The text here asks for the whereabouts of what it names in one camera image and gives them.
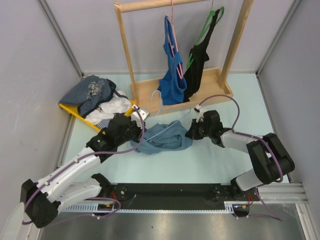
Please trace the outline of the light blue wire hanger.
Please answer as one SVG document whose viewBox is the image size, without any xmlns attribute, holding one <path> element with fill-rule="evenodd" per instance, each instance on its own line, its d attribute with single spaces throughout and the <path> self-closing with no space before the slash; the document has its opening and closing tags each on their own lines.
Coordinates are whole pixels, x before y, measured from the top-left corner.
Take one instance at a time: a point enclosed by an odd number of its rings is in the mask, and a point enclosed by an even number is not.
<svg viewBox="0 0 320 240">
<path fill-rule="evenodd" d="M 174 109 L 166 109 L 164 108 L 164 104 L 163 104 L 163 99 L 162 99 L 162 93 L 160 90 L 155 90 L 152 95 L 151 95 L 151 102 L 153 101 L 153 98 L 154 98 L 154 95 L 156 93 L 159 93 L 159 108 L 158 108 L 158 111 L 157 113 L 153 114 L 153 113 L 150 113 L 150 116 L 153 117 L 153 121 L 152 123 L 155 123 L 155 120 L 156 120 L 156 117 L 158 115 L 161 115 L 161 114 L 164 114 L 164 113 L 168 113 L 168 112 L 173 112 L 173 110 L 178 110 L 178 111 L 184 111 L 186 110 L 186 108 L 174 108 Z"/>
</svg>

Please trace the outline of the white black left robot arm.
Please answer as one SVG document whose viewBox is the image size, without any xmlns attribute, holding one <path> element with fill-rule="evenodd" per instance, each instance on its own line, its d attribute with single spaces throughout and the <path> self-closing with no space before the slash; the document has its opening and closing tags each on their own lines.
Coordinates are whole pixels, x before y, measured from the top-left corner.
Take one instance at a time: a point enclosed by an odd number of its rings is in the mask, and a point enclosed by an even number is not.
<svg viewBox="0 0 320 240">
<path fill-rule="evenodd" d="M 118 148 L 133 140 L 139 144 L 143 142 L 145 118 L 147 114 L 138 109 L 130 116 L 116 114 L 69 163 L 37 181 L 26 180 L 21 186 L 20 201 L 24 203 L 24 213 L 29 221 L 22 224 L 43 228 L 62 210 L 87 199 L 107 200 L 120 207 L 119 201 L 111 198 L 111 183 L 101 173 L 82 183 L 73 184 L 73 181 L 113 155 L 134 151 L 134 147 L 125 151 Z"/>
</svg>

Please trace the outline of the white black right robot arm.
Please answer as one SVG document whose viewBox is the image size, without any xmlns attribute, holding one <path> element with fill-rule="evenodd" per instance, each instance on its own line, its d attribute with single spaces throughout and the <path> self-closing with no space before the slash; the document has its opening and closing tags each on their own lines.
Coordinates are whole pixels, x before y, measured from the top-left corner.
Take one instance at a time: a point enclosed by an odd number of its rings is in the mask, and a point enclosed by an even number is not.
<svg viewBox="0 0 320 240">
<path fill-rule="evenodd" d="M 295 163 L 275 133 L 250 135 L 223 127 L 216 110 L 209 110 L 191 121 L 185 136 L 192 140 L 209 138 L 214 145 L 247 153 L 252 169 L 230 181 L 229 194 L 242 201 L 249 190 L 269 185 L 295 170 Z"/>
</svg>

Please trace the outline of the grey-blue tank top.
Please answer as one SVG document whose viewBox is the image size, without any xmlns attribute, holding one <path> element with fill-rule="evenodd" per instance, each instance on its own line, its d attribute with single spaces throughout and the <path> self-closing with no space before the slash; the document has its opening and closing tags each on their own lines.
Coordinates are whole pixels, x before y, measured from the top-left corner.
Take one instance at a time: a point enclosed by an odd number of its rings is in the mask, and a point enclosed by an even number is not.
<svg viewBox="0 0 320 240">
<path fill-rule="evenodd" d="M 147 155 L 168 151 L 182 151 L 193 145 L 193 140 L 186 137 L 187 130 L 179 120 L 169 124 L 155 124 L 144 133 L 141 145 L 134 151 Z"/>
</svg>

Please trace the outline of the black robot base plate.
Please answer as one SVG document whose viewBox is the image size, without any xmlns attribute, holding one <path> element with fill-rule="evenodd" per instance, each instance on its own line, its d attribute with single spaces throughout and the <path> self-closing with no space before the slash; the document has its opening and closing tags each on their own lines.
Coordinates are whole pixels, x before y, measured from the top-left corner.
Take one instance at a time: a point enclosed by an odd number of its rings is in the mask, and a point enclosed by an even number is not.
<svg viewBox="0 0 320 240">
<path fill-rule="evenodd" d="M 213 212 L 226 210 L 227 202 L 258 201 L 254 189 L 241 191 L 220 183 L 111 183 L 108 191 L 127 212 Z"/>
</svg>

